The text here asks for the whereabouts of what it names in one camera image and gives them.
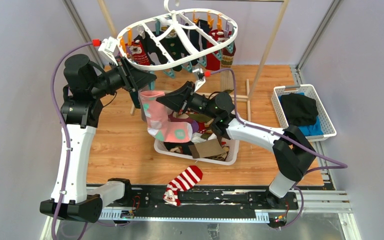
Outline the dark teal sock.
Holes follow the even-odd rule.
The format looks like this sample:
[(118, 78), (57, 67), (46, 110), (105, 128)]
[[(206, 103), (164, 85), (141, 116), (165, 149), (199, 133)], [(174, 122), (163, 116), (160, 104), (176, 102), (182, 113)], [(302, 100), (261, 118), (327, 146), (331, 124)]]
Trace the dark teal sock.
[(136, 109), (142, 108), (139, 94), (140, 94), (140, 91), (134, 91), (129, 93), (132, 103)]

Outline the pink sock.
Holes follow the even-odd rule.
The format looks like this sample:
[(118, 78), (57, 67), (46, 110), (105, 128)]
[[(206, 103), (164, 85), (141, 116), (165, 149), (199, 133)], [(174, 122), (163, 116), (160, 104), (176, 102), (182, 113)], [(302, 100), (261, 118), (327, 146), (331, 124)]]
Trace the pink sock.
[(161, 142), (187, 143), (193, 135), (192, 125), (188, 122), (171, 122), (165, 105), (157, 102), (157, 98), (165, 93), (157, 90), (146, 90), (139, 94), (147, 121), (147, 132)]

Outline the white round clip hanger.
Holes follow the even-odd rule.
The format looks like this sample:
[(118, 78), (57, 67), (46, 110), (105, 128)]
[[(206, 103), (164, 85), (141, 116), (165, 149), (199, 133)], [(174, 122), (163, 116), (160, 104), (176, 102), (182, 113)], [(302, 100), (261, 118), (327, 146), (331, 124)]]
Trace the white round clip hanger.
[[(137, 21), (125, 27), (116, 37), (119, 56), (125, 57), (137, 69), (143, 71), (163, 71), (173, 69), (180, 71), (192, 68), (199, 64), (209, 70), (218, 70), (218, 63), (222, 60), (223, 49), (232, 51), (234, 41), (238, 35), (237, 23), (225, 14), (207, 8), (189, 8), (181, 10), (170, 10), (169, 2), (164, 1), (165, 14)], [(209, 33), (205, 33), (197, 24), (199, 20), (205, 20), (212, 27)], [(197, 50), (189, 40), (184, 30), (195, 30), (200, 34), (198, 43), (201, 50)], [(152, 41), (167, 58), (167, 63), (159, 64), (157, 55), (151, 53), (149, 56), (156, 65), (140, 65), (133, 61), (128, 53), (126, 45), (138, 35), (145, 37), (144, 32), (149, 34)], [(171, 32), (176, 32), (189, 55), (174, 60), (160, 43)]]

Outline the red white striped sock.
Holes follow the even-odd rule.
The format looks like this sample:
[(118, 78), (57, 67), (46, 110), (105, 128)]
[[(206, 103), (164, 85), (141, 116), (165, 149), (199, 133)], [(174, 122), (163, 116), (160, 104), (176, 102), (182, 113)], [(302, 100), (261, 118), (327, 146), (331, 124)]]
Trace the red white striped sock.
[(163, 200), (170, 205), (179, 207), (181, 201), (179, 199), (179, 192), (186, 192), (193, 188), (197, 183), (203, 179), (203, 172), (196, 165), (188, 166), (178, 176), (171, 180), (163, 194)]

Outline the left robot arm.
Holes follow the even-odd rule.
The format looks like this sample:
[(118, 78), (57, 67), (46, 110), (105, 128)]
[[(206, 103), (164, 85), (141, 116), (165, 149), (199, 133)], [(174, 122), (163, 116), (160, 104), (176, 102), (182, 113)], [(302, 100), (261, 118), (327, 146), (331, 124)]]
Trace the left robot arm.
[(105, 71), (85, 54), (68, 57), (63, 74), (67, 84), (59, 108), (62, 148), (58, 175), (50, 199), (42, 201), (39, 210), (60, 220), (95, 223), (112, 202), (125, 207), (134, 199), (131, 183), (125, 178), (111, 178), (87, 190), (90, 150), (104, 107), (101, 99), (120, 89), (136, 92), (157, 77), (136, 69), (126, 58)]

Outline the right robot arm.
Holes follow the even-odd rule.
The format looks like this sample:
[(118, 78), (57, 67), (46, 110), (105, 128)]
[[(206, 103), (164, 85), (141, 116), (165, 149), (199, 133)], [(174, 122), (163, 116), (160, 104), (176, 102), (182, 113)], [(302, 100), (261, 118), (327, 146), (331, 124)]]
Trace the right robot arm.
[(217, 92), (212, 97), (194, 92), (195, 84), (186, 82), (181, 88), (157, 97), (157, 102), (177, 113), (190, 110), (212, 118), (210, 128), (225, 139), (244, 141), (274, 154), (278, 174), (260, 199), (277, 209), (286, 203), (286, 195), (302, 180), (313, 161), (315, 150), (297, 126), (275, 128), (248, 123), (235, 113), (229, 93)]

